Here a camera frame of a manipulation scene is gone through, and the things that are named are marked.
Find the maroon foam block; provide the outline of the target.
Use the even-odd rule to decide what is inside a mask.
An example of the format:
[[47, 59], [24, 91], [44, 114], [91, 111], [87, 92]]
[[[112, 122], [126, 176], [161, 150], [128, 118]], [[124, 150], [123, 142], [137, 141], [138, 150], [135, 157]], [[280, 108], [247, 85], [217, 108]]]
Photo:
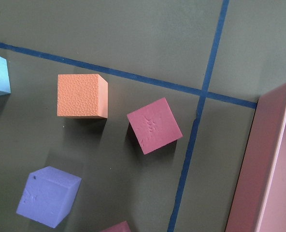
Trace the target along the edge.
[[127, 118], [145, 155], [183, 137], [166, 98], [127, 114]]
[[127, 221], [122, 221], [116, 225], [113, 225], [107, 229], [102, 230], [101, 232], [131, 232], [131, 229]]

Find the right blue tape line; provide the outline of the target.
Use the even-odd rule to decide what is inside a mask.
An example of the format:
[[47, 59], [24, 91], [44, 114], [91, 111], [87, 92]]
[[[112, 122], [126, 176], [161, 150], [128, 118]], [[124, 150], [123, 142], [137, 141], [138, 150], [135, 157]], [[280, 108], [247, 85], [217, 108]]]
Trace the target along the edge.
[[190, 138], [188, 141], [187, 150], [185, 154], [185, 159], [184, 159], [184, 163], [182, 166], [182, 170], [180, 173], [179, 182], [178, 182], [178, 186], [177, 186], [177, 190], [175, 194], [174, 206], [173, 206], [173, 210], [172, 210], [170, 220], [168, 223], [168, 228], [167, 228], [168, 232], [172, 232], [175, 229], [175, 225], [176, 225], [176, 221], [177, 221], [177, 217], [179, 213], [179, 208], [180, 208], [180, 204], [182, 201], [186, 179], [188, 175], [188, 170], [190, 167], [192, 153], [194, 150], [194, 146], [195, 146], [195, 142], [196, 142], [196, 138], [197, 138], [197, 134], [199, 130], [200, 120], [201, 120], [202, 112], [204, 109], [205, 100], [207, 98], [207, 92], [209, 89], [210, 80], [211, 80], [214, 65], [215, 65], [214, 63], [215, 63], [216, 55], [218, 52], [221, 35], [222, 35], [222, 30], [223, 30], [223, 26], [224, 26], [226, 15], [227, 15], [228, 6], [229, 6], [229, 0], [222, 1], [221, 10], [220, 10], [220, 14], [218, 17], [218, 22], [217, 22], [217, 26], [215, 30], [214, 39], [213, 39], [213, 44], [211, 47], [209, 60], [207, 63], [207, 67], [206, 67], [206, 71], [205, 71], [205, 75], [204, 75], [204, 79], [203, 79], [203, 83], [201, 87], [201, 92], [199, 95], [199, 101], [198, 101], [197, 109], [196, 109], [196, 117], [192, 124]]

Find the orange foam block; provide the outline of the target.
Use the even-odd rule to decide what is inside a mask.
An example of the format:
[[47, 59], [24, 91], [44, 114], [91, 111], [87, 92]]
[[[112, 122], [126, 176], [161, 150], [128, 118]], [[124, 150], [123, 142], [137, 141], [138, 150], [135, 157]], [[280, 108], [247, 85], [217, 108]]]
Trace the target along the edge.
[[59, 74], [57, 116], [107, 118], [108, 82], [99, 74]]

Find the purple foam block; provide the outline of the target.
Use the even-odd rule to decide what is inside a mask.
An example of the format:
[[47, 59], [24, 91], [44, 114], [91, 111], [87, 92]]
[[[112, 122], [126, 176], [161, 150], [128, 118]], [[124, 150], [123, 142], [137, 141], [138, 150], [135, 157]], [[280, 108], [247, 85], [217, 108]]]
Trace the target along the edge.
[[82, 179], [47, 166], [29, 174], [16, 213], [56, 228], [69, 214]]

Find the pink plastic bin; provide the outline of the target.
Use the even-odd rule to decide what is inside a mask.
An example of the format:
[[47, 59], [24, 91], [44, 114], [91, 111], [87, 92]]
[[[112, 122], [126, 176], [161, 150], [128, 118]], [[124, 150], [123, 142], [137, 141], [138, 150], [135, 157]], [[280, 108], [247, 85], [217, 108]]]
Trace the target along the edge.
[[286, 232], [286, 83], [257, 103], [228, 232]]

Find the long blue tape line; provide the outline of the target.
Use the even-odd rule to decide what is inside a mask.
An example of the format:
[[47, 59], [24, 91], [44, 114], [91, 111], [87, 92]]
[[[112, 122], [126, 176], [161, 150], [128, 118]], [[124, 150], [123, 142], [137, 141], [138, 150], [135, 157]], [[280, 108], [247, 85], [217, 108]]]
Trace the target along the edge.
[[21, 54], [25, 54], [25, 55], [29, 55], [29, 56], [34, 56], [34, 57], [38, 57], [38, 58], [43, 58], [43, 59], [67, 64], [67, 65], [72, 65], [72, 66], [79, 67], [79, 68], [97, 71], [100, 73], [114, 75], [114, 76], [129, 79], [129, 80], [133, 80], [133, 81], [138, 81], [138, 82], [147, 83], [147, 84], [151, 84], [151, 85], [155, 85], [155, 86], [169, 88], [169, 89], [177, 90], [180, 92], [189, 93], [192, 95], [199, 96], [203, 93], [203, 90], [201, 90], [201, 89], [197, 89], [197, 88], [193, 88], [193, 87], [187, 87], [187, 86], [179, 85], [179, 84], [172, 83], [172, 82], [162, 81], [162, 80], [158, 80], [158, 79], [154, 79], [154, 78], [150, 78], [150, 77], [146, 77], [146, 76], [142, 76], [142, 75], [137, 75], [134, 73], [129, 73], [129, 72], [124, 72], [124, 71], [120, 71], [120, 70], [116, 70], [116, 69], [111, 69], [111, 68], [91, 64], [91, 63], [73, 60], [70, 58], [52, 55], [49, 53], [40, 52], [40, 51], [28, 49], [28, 48], [17, 47], [17, 46], [13, 46], [13, 45], [1, 43], [1, 42], [0, 42], [0, 48], [6, 49], [6, 50], [11, 50], [13, 52], [17, 52], [17, 53], [21, 53]]

